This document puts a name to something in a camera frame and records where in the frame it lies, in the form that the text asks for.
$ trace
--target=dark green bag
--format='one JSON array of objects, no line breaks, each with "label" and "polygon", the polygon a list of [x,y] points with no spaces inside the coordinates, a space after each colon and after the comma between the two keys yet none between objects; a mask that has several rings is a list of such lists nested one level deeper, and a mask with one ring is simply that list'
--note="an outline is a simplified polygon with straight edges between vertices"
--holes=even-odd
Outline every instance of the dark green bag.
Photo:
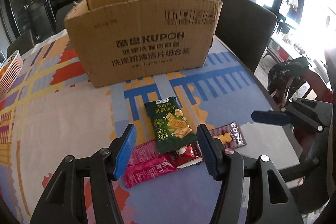
[{"label": "dark green bag", "polygon": [[175,97],[145,104],[154,129],[157,151],[161,153],[180,149],[197,141]]}]

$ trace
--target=open cardboard box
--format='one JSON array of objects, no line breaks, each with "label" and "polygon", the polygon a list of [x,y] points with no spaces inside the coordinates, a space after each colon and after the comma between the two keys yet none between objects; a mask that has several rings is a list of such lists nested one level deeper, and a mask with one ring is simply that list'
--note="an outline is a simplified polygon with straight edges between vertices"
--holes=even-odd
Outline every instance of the open cardboard box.
[{"label": "open cardboard box", "polygon": [[66,16],[95,87],[204,64],[220,0],[83,0]]}]

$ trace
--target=basket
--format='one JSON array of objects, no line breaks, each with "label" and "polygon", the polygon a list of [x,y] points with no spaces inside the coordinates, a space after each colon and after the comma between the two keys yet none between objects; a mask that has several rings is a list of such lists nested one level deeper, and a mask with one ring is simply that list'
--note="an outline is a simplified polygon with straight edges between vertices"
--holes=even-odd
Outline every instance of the basket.
[{"label": "basket", "polygon": [[20,56],[19,50],[16,50],[1,66],[1,69],[8,65],[9,62],[11,64],[6,69],[4,75],[0,78],[0,99],[5,97],[9,89],[12,87],[15,79],[19,75],[22,66],[23,66],[23,60]]}]

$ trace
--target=colorful patterned tablecloth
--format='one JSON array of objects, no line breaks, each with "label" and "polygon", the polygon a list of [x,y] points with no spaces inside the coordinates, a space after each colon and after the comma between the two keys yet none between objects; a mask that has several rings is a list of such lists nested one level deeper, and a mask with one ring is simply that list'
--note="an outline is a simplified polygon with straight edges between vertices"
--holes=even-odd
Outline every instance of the colorful patterned tablecloth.
[{"label": "colorful patterned tablecloth", "polygon": [[[254,110],[270,104],[237,59],[216,39],[203,67],[154,75],[96,89],[68,36],[26,55],[22,71],[0,101],[0,195],[23,224],[65,155],[91,156],[119,137],[129,123],[136,144],[154,139],[144,103],[176,96],[196,129],[237,121],[247,141],[239,152],[267,154],[277,168],[298,163],[281,127],[253,123]],[[125,224],[209,223],[221,187],[204,163],[138,184],[113,182]],[[240,222],[244,223],[247,195]],[[89,224],[95,223],[85,179]]]}]

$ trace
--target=silver screw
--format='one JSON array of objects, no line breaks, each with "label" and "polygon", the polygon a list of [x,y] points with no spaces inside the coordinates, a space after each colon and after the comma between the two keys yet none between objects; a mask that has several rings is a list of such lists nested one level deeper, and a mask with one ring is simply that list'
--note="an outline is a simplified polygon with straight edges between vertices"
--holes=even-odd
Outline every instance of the silver screw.
[{"label": "silver screw", "polygon": [[100,153],[102,154],[102,155],[106,155],[106,154],[108,154],[110,151],[109,151],[109,149],[108,148],[102,148],[101,150],[100,150]]},{"label": "silver screw", "polygon": [[269,161],[269,157],[266,155],[261,155],[260,159],[264,162],[268,162]]},{"label": "silver screw", "polygon": [[225,154],[232,155],[235,151],[233,149],[231,149],[231,148],[226,148],[224,150],[224,152],[225,152]]},{"label": "silver screw", "polygon": [[73,159],[74,159],[73,156],[69,155],[69,156],[66,156],[66,157],[64,158],[64,161],[65,161],[65,162],[72,162]]}]

